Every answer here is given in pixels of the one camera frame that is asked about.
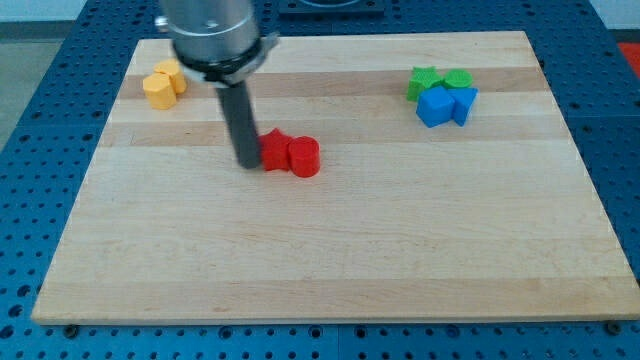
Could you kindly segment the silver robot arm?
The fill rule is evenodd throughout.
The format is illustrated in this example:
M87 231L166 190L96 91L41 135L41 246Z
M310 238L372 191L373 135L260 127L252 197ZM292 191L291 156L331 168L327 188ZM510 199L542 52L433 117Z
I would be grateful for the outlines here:
M167 33L185 73L218 88L235 87L277 46L260 33L250 0L160 0L159 31Z

